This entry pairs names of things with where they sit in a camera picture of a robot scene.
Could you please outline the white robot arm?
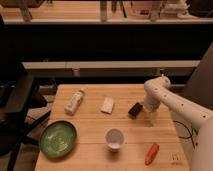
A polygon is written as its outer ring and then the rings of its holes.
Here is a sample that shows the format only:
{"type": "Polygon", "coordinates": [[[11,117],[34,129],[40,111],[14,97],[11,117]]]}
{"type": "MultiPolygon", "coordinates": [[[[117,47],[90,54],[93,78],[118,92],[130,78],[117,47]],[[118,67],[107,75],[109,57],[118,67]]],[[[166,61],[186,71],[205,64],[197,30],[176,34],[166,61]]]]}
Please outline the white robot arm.
{"type": "Polygon", "coordinates": [[[171,92],[170,87],[171,82],[164,75],[146,81],[144,107],[154,112],[163,103],[190,122],[198,130],[190,171],[213,171],[213,110],[171,92]]]}

